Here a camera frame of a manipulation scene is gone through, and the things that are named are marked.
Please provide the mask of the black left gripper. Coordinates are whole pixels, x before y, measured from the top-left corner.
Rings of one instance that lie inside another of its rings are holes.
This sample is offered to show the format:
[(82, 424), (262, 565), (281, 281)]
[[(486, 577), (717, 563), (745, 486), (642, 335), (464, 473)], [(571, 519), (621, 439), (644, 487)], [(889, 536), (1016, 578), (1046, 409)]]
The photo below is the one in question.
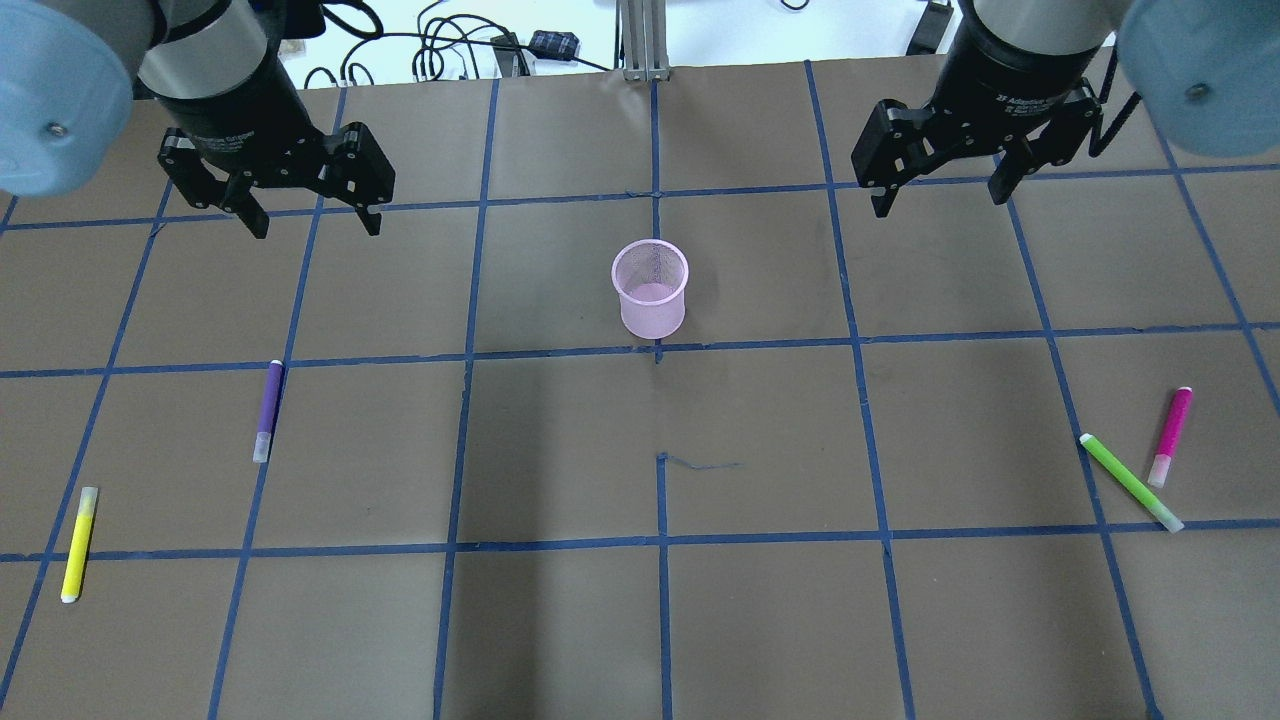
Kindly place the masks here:
[(285, 76), (260, 76), (228, 94), (159, 96), (170, 115), (157, 164), (193, 208), (228, 209), (256, 238), (270, 217), (255, 188), (307, 190), (358, 211), (366, 233), (381, 233), (381, 205), (396, 192), (396, 169), (362, 122), (314, 123)]

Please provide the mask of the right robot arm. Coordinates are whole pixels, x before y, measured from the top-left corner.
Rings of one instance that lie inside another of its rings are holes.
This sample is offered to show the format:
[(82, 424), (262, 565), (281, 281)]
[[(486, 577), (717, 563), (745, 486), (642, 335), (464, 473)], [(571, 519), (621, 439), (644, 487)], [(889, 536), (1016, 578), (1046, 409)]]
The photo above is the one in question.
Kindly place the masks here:
[(1028, 176), (1098, 156), (1138, 106), (1176, 147), (1239, 158), (1277, 146), (1275, 1), (963, 1), (928, 101), (876, 104), (852, 151), (878, 218), (959, 159), (1001, 156), (995, 204)]

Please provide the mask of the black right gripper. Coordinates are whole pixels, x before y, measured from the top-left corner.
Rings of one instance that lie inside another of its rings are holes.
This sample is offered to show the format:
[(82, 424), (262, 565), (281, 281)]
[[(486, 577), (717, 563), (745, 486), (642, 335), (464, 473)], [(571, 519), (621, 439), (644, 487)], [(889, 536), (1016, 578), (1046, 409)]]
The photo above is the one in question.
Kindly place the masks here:
[(948, 60), (924, 106), (876, 104), (851, 164), (884, 219), (909, 181), (951, 161), (1001, 154), (988, 179), (998, 206), (1028, 176), (1073, 160), (1101, 119), (1102, 99), (1079, 64)]

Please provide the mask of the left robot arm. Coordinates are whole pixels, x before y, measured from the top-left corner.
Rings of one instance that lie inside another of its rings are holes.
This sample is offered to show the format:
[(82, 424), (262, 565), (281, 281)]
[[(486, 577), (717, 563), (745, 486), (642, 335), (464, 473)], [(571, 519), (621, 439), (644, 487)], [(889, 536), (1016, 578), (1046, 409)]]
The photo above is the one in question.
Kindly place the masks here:
[(157, 164), (192, 208), (269, 231), (256, 188), (308, 190), (355, 209), (378, 234), (396, 170), (355, 122), (319, 129), (279, 58), (329, 26), (361, 40), (384, 27), (364, 1), (5, 1), (1, 5), (1, 187), (69, 193), (99, 172), (142, 88), (174, 124)]

